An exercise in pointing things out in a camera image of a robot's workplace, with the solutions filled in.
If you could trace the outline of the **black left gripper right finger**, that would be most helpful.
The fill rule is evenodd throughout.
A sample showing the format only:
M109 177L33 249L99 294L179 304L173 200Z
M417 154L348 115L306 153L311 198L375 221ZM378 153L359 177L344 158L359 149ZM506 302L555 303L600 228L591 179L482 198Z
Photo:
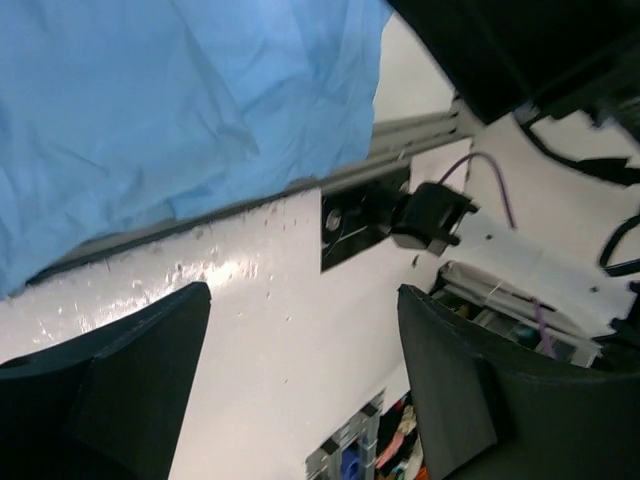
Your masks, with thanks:
M493 333L417 287L398 322L433 479L635 479L639 353L607 344L592 368Z

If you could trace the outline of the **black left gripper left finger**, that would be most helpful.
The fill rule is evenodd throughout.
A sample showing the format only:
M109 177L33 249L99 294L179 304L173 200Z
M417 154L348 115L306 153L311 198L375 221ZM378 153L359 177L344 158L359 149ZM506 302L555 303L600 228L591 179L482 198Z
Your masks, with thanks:
M2 478L168 478L210 306L194 282L2 363Z

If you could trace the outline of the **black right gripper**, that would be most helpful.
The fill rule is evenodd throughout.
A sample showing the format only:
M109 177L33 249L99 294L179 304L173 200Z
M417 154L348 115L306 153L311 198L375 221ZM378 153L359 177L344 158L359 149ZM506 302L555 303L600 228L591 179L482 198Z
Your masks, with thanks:
M524 104L556 118L639 93L636 1L394 1L484 123Z

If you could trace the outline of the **light blue zip jacket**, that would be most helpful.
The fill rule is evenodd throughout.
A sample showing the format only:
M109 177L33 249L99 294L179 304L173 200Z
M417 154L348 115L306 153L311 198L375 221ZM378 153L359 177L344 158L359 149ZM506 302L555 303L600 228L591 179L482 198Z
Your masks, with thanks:
M384 1L5 1L1 292L366 157Z

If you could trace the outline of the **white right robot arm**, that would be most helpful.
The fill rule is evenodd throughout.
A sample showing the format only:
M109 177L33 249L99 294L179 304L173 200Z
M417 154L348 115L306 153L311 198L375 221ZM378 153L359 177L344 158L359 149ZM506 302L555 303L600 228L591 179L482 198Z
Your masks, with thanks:
M513 114L526 137L546 117L583 111L639 132L639 5L635 1L397 1L395 11L433 55L455 90L481 121ZM436 231L446 244L483 259L494 273L554 300L601 359L619 366L639 360L639 285L620 289L637 261L612 264L629 219L605 244L596 268L548 254L515 231L492 246L489 228L471 203L453 195L462 215L456 234Z

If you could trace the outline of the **aluminium front rail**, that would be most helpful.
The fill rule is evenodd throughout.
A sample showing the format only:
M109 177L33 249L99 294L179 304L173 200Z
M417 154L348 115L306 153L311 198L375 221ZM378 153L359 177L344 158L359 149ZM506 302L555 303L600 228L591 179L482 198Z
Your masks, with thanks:
M280 193L232 203L199 217L182 221L165 220L133 232L109 235L87 242L32 277L27 283L36 285L54 275L105 260L112 255L182 233L198 225L255 209L305 190L319 188L324 194L329 195L350 190L395 170L406 168L410 159L416 155L470 136L470 131L463 126L459 110L378 122L374 125L367 158L356 164L340 167L325 178L307 177L296 180Z

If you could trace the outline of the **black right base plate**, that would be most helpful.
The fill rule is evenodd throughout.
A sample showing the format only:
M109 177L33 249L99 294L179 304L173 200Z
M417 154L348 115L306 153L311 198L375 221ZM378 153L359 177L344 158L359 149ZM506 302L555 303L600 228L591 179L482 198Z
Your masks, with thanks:
M323 272L388 237L387 217L394 202L409 192L411 169L396 167L322 191L321 250Z

